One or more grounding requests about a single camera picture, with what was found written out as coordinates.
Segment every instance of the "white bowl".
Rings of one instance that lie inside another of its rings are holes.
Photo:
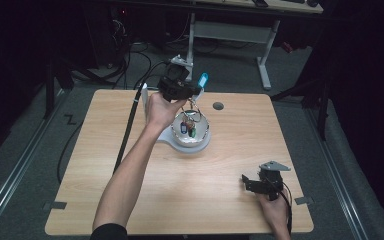
[[[181,123],[183,122],[184,114],[179,113],[171,124],[174,140],[183,147],[196,147],[199,146],[204,139],[208,136],[210,125],[204,114],[199,114],[195,110],[187,110],[186,113],[195,121],[196,134],[195,137],[190,137],[188,133],[181,132]]]

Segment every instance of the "desk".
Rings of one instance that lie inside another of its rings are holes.
[[[258,9],[251,0],[196,0],[196,2],[219,4],[224,6],[241,6]],[[281,0],[266,0],[270,10],[291,11],[300,13],[321,14],[323,8],[318,4],[316,7],[310,7],[307,4],[293,3]],[[254,27],[234,24],[224,24],[215,22],[195,21],[195,14],[191,14],[191,23],[189,31],[189,49],[186,57],[188,63],[193,64],[193,42],[195,37],[216,38],[222,40],[245,41],[251,43],[265,44],[261,57],[257,58],[257,65],[260,71],[263,88],[271,89],[270,79],[267,73],[266,61],[276,37],[280,20],[276,19],[271,27]],[[192,80],[192,68],[189,67],[188,80]]]
[[[50,235],[87,235],[101,194],[112,175],[134,91],[98,90],[89,107],[45,230]],[[215,110],[214,102],[224,104]],[[157,143],[143,187],[127,225],[131,235],[269,233],[261,206],[245,190],[242,174],[258,179],[258,166],[271,160],[291,167],[282,172],[293,198],[303,196],[270,98],[262,94],[205,93],[198,101],[209,119],[211,141],[196,154]],[[126,147],[144,126],[142,104]],[[306,205],[293,202],[293,232],[309,232]]]

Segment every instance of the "wooden table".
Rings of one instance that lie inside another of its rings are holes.
[[[87,235],[101,194],[112,175],[134,98],[133,91],[98,90],[73,150],[45,230],[50,235]],[[224,104],[213,109],[214,102]],[[211,141],[196,154],[157,143],[137,205],[127,225],[130,235],[269,233],[255,195],[241,175],[257,180],[259,165],[277,161],[293,198],[303,193],[270,98],[263,94],[205,93],[198,105],[210,122]],[[144,126],[139,104],[127,144]],[[293,232],[309,232],[307,206],[292,206]]]

